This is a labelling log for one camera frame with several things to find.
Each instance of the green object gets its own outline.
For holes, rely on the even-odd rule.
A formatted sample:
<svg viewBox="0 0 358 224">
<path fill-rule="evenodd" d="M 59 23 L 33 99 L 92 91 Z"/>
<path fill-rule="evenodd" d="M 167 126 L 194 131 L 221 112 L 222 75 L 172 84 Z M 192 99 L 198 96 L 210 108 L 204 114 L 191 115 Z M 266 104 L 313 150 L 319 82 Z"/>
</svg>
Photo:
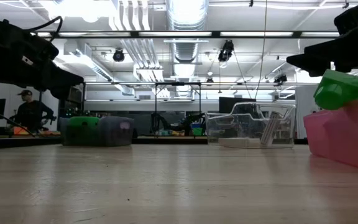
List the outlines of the green object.
<svg viewBox="0 0 358 224">
<path fill-rule="evenodd" d="M 316 104 L 326 110 L 337 110 L 358 99 L 358 77 L 326 70 L 314 93 Z"/>
<path fill-rule="evenodd" d="M 193 135 L 194 135 L 194 136 L 201 136 L 201 135 L 203 135 L 203 128 L 193 128 Z"/>
<path fill-rule="evenodd" d="M 98 130 L 99 118 L 73 117 L 68 121 L 65 141 L 72 146 L 98 146 L 102 140 Z"/>
<path fill-rule="evenodd" d="M 68 121 L 69 126 L 97 126 L 99 123 L 97 117 L 73 117 Z"/>
</svg>

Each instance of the workbench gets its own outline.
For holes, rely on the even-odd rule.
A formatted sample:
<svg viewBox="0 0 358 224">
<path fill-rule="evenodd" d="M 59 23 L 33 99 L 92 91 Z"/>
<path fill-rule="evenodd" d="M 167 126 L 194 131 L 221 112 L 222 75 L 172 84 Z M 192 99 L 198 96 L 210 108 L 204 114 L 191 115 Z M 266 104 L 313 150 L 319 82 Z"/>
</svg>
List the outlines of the workbench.
<svg viewBox="0 0 358 224">
<path fill-rule="evenodd" d="M 294 149 L 0 149 L 2 223 L 358 224 L 358 169 Z"/>
</svg>

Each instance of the clear plastic bin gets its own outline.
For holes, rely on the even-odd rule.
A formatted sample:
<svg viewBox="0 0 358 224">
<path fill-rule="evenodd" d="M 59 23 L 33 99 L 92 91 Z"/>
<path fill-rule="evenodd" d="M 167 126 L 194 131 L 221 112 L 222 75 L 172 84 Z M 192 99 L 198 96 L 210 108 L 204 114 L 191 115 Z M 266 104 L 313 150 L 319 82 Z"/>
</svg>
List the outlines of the clear plastic bin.
<svg viewBox="0 0 358 224">
<path fill-rule="evenodd" d="M 293 147 L 295 105 L 236 103 L 230 114 L 206 114 L 208 144 L 242 148 Z"/>
</svg>

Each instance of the man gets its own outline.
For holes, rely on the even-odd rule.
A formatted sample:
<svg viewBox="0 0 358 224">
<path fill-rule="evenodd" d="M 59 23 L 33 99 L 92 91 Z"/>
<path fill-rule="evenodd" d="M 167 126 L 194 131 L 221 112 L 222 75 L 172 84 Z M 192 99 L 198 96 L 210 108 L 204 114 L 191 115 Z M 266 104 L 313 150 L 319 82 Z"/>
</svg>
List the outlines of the man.
<svg viewBox="0 0 358 224">
<path fill-rule="evenodd" d="M 20 105 L 15 115 L 15 121 L 21 125 L 27 127 L 31 132 L 38 132 L 42 125 L 46 124 L 46 119 L 42 123 L 42 114 L 46 112 L 46 118 L 53 117 L 53 111 L 45 106 L 42 102 L 32 99 L 32 92 L 30 90 L 23 90 L 18 95 L 22 96 L 24 103 Z"/>
</svg>

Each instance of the black shirt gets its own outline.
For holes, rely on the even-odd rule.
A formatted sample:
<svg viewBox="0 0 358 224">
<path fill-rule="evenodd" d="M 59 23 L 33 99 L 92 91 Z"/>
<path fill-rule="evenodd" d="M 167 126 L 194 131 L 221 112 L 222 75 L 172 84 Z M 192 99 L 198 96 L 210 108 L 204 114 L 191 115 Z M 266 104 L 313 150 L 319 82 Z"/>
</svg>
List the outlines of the black shirt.
<svg viewBox="0 0 358 224">
<path fill-rule="evenodd" d="M 41 128 L 42 113 L 46 112 L 47 118 L 53 117 L 53 111 L 42 102 L 33 100 L 20 105 L 17 110 L 15 121 L 27 127 L 31 131 Z"/>
</svg>

